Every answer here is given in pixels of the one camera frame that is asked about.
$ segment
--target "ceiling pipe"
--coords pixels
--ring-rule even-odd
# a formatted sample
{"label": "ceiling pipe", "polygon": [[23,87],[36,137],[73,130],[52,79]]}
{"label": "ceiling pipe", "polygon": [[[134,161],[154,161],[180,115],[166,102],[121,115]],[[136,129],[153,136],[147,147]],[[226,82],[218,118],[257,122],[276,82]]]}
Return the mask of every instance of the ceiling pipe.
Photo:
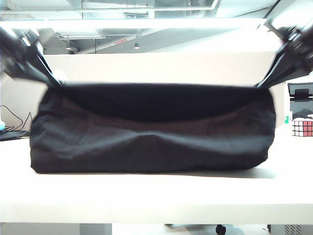
{"label": "ceiling pipe", "polygon": [[90,8],[90,9],[49,9],[49,10],[2,10],[0,14],[19,15],[19,14],[47,14],[47,13],[94,13],[107,11],[123,12],[147,12],[147,11],[202,11],[215,9],[219,0],[214,0],[211,6],[186,6],[186,7],[134,7],[134,8]]}
{"label": "ceiling pipe", "polygon": [[[151,29],[151,30],[145,30],[144,32],[141,33],[141,36],[146,36],[146,35],[149,35],[149,34],[152,34],[152,33],[156,33],[156,32],[159,32],[161,30],[159,29]],[[127,37],[123,37],[123,38],[120,38],[120,39],[116,39],[116,40],[122,40],[122,39],[126,39],[127,41],[130,41],[130,40],[134,40],[136,39],[136,35],[132,35],[132,36],[127,36]],[[116,44],[114,43],[114,41],[111,41],[111,42],[108,42],[108,43],[104,43],[104,44],[100,44],[100,45],[97,45],[97,50],[102,50],[102,49],[105,49],[105,48],[108,48],[108,47],[113,47],[113,46],[116,46]],[[77,52],[77,54],[89,54],[89,53],[92,53],[94,52],[94,48],[93,47],[89,47],[89,48],[86,48],[86,49],[81,49],[79,52]]]}

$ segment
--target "fluorescent light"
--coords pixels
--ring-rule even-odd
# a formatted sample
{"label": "fluorescent light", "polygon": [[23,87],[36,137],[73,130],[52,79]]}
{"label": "fluorescent light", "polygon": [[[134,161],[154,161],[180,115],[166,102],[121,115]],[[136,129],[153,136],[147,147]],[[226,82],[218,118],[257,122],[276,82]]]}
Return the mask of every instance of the fluorescent light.
{"label": "fluorescent light", "polygon": [[22,37],[22,40],[23,40],[23,42],[26,44],[26,46],[30,47],[30,43],[29,43],[29,41],[28,41],[27,38]]}
{"label": "fluorescent light", "polygon": [[138,20],[54,20],[1,21],[9,28],[53,28],[60,30],[90,28],[242,28],[263,24],[261,18],[195,18],[195,19],[138,19]]}

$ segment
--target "black bag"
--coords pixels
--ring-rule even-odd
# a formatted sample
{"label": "black bag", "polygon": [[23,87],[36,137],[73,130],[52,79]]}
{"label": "black bag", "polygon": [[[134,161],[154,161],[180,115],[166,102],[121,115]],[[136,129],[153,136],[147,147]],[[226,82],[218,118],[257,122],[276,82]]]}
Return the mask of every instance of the black bag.
{"label": "black bag", "polygon": [[180,84],[49,88],[31,126],[40,173],[247,169],[265,161],[268,89]]}

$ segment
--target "office chair base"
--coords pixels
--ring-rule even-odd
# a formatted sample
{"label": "office chair base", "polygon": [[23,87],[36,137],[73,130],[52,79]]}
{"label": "office chair base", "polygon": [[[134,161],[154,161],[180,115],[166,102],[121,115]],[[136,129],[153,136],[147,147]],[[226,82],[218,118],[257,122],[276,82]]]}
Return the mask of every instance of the office chair base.
{"label": "office chair base", "polygon": [[215,232],[218,234],[218,235],[225,235],[226,234],[226,227],[221,225],[221,224],[218,224],[215,228]]}

